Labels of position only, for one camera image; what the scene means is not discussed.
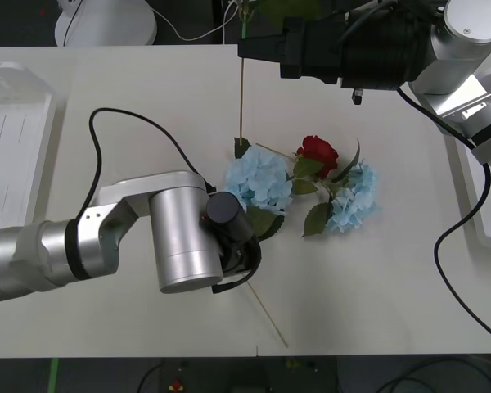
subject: green leaf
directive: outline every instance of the green leaf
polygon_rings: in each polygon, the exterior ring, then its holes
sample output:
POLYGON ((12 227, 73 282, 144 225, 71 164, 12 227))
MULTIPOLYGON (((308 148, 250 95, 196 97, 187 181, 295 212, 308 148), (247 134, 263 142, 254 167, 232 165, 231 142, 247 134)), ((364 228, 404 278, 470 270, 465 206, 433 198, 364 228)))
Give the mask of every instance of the green leaf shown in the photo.
POLYGON ((316 174, 323 167, 324 164, 322 162, 311 160, 310 158, 300 158, 296 161, 293 175, 296 178, 305 178, 306 176, 316 174))
POLYGON ((267 0, 259 9, 277 28, 283 26, 287 16, 302 16, 306 20, 313 20, 322 13, 318 0, 267 0))
POLYGON ((318 188, 311 182, 298 178, 293 181, 293 189, 291 191, 296 195, 305 195, 318 191, 318 188))
POLYGON ((259 242, 263 242, 264 240, 268 240, 270 237, 273 237, 280 230, 280 228, 284 224, 285 219, 286 217, 284 217, 283 215, 278 215, 273 221, 273 224, 271 224, 271 228, 268 229, 266 233, 259 236, 259 242))
POLYGON ((349 173, 351 168, 353 168, 358 163, 358 159, 360 158, 360 141, 357 139, 357 142, 358 142, 357 154, 354 155, 354 158, 351 162, 349 162, 349 165, 347 165, 344 168, 344 170, 342 170, 342 172, 340 172, 340 174, 338 176, 336 176, 334 179, 331 180, 333 183, 336 183, 336 182, 339 182, 340 180, 343 180, 345 178, 345 176, 347 176, 347 174, 349 173))
POLYGON ((256 237, 261 237, 271 228, 277 215, 256 206, 247 206, 247 218, 253 227, 253 231, 255 231, 256 237))
POLYGON ((251 144, 247 139, 242 138, 242 144, 240 144, 240 138, 235 138, 235 158, 242 158, 250 147, 251 144))
POLYGON ((327 216, 330 214, 330 203, 324 202, 315 205, 308 213, 304 222, 304 237, 319 235, 324 232, 327 216))

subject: small black clip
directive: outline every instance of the small black clip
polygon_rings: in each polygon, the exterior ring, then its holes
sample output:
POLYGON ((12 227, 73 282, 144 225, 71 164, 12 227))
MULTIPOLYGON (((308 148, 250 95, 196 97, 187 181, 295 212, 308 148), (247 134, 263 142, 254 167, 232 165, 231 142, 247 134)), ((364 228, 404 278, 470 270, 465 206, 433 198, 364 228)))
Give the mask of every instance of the small black clip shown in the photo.
POLYGON ((353 95, 351 96, 351 99, 353 100, 354 105, 362 105, 362 95, 362 88, 356 88, 353 90, 353 95))

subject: wooden stick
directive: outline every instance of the wooden stick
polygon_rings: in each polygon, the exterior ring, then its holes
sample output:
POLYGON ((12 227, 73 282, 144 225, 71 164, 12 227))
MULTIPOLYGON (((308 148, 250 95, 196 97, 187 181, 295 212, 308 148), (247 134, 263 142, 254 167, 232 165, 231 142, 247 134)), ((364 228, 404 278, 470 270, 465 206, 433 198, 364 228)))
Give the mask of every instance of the wooden stick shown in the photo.
POLYGON ((280 339, 282 340, 282 342, 284 343, 284 346, 286 348, 289 348, 289 344, 287 344, 287 341, 286 339, 284 338, 284 336, 282 335, 282 333, 280 332, 280 329, 278 329, 277 325, 275 324, 275 321, 273 321, 273 318, 271 318, 271 315, 269 314, 269 312, 267 311, 267 309, 265 308, 264 306, 264 303, 262 303, 262 301, 260 300, 259 296, 256 294, 256 291, 253 289, 253 287, 251 286, 251 284, 249 284, 249 281, 247 282, 247 285, 249 286, 251 292, 253 292, 253 295, 255 295, 256 297, 256 300, 260 303, 260 305, 262 306, 262 309, 264 310, 264 313, 268 316, 269 320, 271 321, 271 324, 272 326, 275 328, 275 330, 277 331, 277 334, 278 336, 280 337, 280 339))
POLYGON ((244 124, 244 58, 242 57, 240 72, 240 146, 242 146, 242 127, 244 124))

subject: green cable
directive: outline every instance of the green cable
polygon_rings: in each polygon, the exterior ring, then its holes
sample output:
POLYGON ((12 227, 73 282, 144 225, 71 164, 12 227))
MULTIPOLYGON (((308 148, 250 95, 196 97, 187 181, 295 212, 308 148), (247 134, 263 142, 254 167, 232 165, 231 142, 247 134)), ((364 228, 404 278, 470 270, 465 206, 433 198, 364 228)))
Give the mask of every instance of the green cable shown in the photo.
POLYGON ((47 384, 47 393, 56 392, 56 375, 58 374, 58 358, 51 359, 49 367, 49 383, 47 384))

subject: artificial flower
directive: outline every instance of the artificial flower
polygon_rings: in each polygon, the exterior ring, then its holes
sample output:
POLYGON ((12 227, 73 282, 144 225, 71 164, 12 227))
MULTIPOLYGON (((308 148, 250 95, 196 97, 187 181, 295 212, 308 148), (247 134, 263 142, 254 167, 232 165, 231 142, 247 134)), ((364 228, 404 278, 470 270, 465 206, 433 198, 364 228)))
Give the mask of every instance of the artificial flower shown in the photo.
POLYGON ((319 178, 326 178, 330 171, 338 168, 338 163, 336 162, 338 153, 328 142, 317 136, 305 137, 302 147, 299 147, 296 153, 324 164, 322 169, 316 173, 319 178))
POLYGON ((376 210, 375 170, 362 161, 349 171, 347 179, 346 187, 333 199, 332 216, 326 224, 328 232, 360 228, 363 220, 376 210))
POLYGON ((245 210, 257 206, 280 215, 292 202, 291 189, 286 161, 252 146, 229 165, 224 191, 232 193, 245 210))

